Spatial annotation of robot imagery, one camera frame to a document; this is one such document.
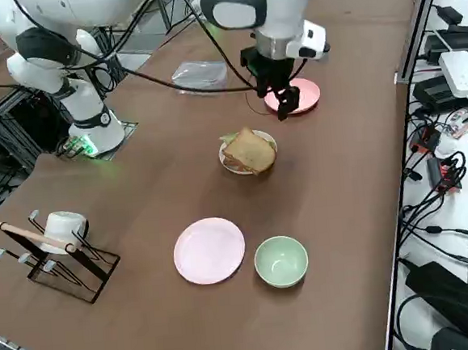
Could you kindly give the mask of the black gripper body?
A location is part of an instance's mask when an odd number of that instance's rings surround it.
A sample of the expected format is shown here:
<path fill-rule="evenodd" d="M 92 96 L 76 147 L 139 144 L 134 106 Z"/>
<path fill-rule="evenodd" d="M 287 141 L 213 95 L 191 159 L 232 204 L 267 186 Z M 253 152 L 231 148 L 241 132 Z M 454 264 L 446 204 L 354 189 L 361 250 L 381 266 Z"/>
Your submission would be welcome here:
<path fill-rule="evenodd" d="M 295 60 L 267 58 L 250 47 L 248 50 L 249 71 L 254 78 L 267 77 L 271 81 L 271 91 L 282 91 L 289 86 Z"/>

